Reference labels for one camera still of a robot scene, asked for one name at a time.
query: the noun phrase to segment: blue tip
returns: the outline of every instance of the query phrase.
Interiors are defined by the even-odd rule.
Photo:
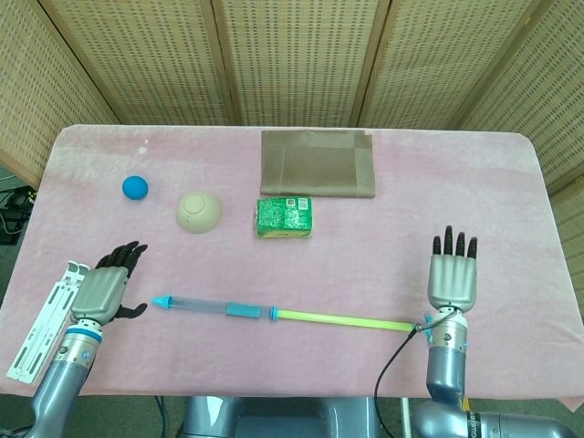
[[[172,297],[170,295],[164,295],[162,297],[154,297],[152,299],[152,304],[160,306],[161,308],[171,308],[172,307]]]

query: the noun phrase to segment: finger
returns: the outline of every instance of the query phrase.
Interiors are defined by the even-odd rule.
[[[467,257],[476,258],[476,247],[478,245],[478,240],[476,237],[471,239],[471,242],[468,244],[468,254]]]
[[[130,278],[131,273],[133,272],[134,268],[138,264],[138,259],[140,258],[141,254],[146,251],[148,248],[147,245],[140,245],[136,249],[134,249],[131,253],[128,254],[126,257],[126,261],[124,265],[128,268],[128,278]]]
[[[433,246],[432,246],[432,254],[439,255],[442,252],[442,248],[440,245],[440,236],[437,235],[434,238]]]
[[[444,254],[452,255],[453,253],[453,228],[448,225],[444,235]]]
[[[140,244],[140,242],[138,242],[137,240],[134,240],[133,242],[130,242],[126,245],[126,249],[128,251],[133,251],[139,244]]]
[[[118,256],[122,249],[124,249],[124,246],[118,246],[111,252],[108,259],[106,260],[105,267],[115,266],[114,262],[116,260],[116,257]]]
[[[461,232],[458,234],[458,238],[456,239],[456,255],[464,257],[464,233]]]
[[[113,265],[125,266],[128,255],[136,248],[136,246],[138,246],[138,244],[139,242],[135,240],[134,242],[130,242],[127,245],[125,245],[118,254],[118,256],[116,257],[116,259],[114,260]]]
[[[109,256],[110,256],[110,255],[105,255],[105,256],[103,256],[103,257],[102,257],[102,258],[101,258],[101,259],[98,261],[98,263],[95,265],[95,268],[97,269],[97,268],[99,268],[99,267],[104,267],[104,266],[105,266],[105,264],[106,264],[106,260],[108,260],[108,257],[109,257]]]

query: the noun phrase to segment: black cable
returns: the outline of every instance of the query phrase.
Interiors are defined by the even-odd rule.
[[[383,379],[383,375],[385,374],[385,371],[387,371],[387,369],[393,363],[395,358],[398,357],[398,354],[400,354],[402,352],[403,348],[408,344],[408,342],[410,342],[410,340],[412,340],[412,338],[414,337],[414,335],[417,332],[418,331],[416,328],[412,329],[412,331],[410,332],[410,334],[408,335],[406,340],[400,345],[400,347],[395,351],[395,353],[393,353],[393,356],[391,356],[391,359],[385,364],[385,366],[383,367],[383,370],[381,370],[380,376],[377,378],[377,382],[375,383],[375,391],[373,392],[373,405],[375,406],[375,413],[377,413],[377,419],[380,421],[381,429],[383,429],[383,431],[385,431],[390,436],[390,438],[395,438],[395,437],[391,434],[390,430],[387,428],[387,426],[385,425],[385,422],[381,418],[381,412],[380,412],[380,406],[378,404],[377,393],[379,391],[381,379]]]
[[[159,400],[157,395],[154,396],[154,400],[156,401],[156,404],[158,404],[158,410],[161,412],[162,418],[161,438],[166,438],[166,414],[164,413],[163,400],[162,401]]]

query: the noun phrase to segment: brown folded cloth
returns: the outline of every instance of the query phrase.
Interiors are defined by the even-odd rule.
[[[373,149],[361,130],[265,130],[262,194],[375,196]]]

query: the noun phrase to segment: pink tablecloth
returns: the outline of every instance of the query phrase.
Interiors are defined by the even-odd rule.
[[[0,391],[31,394],[5,376],[69,259],[95,264],[131,240],[149,249],[124,303],[173,293],[282,308],[420,321],[432,238],[447,224],[479,238],[478,299],[467,314],[467,395],[584,396],[584,329],[528,139],[512,133],[368,130],[375,199],[314,199],[309,240],[254,236],[261,128],[74,126],[51,154],[0,313]],[[125,199],[140,174],[151,192]],[[218,228],[188,235],[181,194],[215,193]],[[403,333],[194,315],[149,308],[117,320],[86,394],[371,395]],[[426,396],[423,336],[383,384]]]

